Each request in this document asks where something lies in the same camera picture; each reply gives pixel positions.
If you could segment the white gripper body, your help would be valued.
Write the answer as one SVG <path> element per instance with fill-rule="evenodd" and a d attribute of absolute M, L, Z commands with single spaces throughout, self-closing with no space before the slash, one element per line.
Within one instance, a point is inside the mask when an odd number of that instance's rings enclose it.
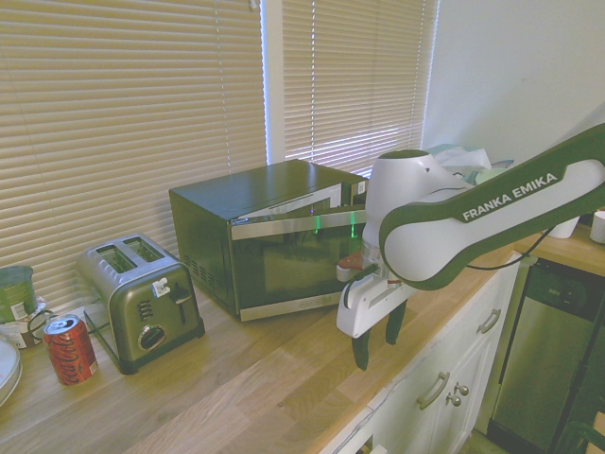
<path fill-rule="evenodd" d="M 390 284 L 375 274 L 353 282 L 341 293 L 337 328 L 357 339 L 409 298 L 409 286 Z"/>

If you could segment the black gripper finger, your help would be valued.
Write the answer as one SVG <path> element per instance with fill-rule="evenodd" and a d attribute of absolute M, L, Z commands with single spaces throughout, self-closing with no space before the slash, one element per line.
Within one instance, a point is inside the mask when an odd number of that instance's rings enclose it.
<path fill-rule="evenodd" d="M 406 314 L 406 305 L 407 301 L 403 301 L 389 314 L 386 327 L 386 342 L 390 345 L 395 345 L 397 342 L 402 327 L 403 319 Z"/>
<path fill-rule="evenodd" d="M 369 343 L 371 338 L 371 331 L 367 330 L 358 338 L 352 338 L 352 348 L 354 353 L 354 362 L 356 366 L 366 371 L 369 365 L 370 352 Z"/>

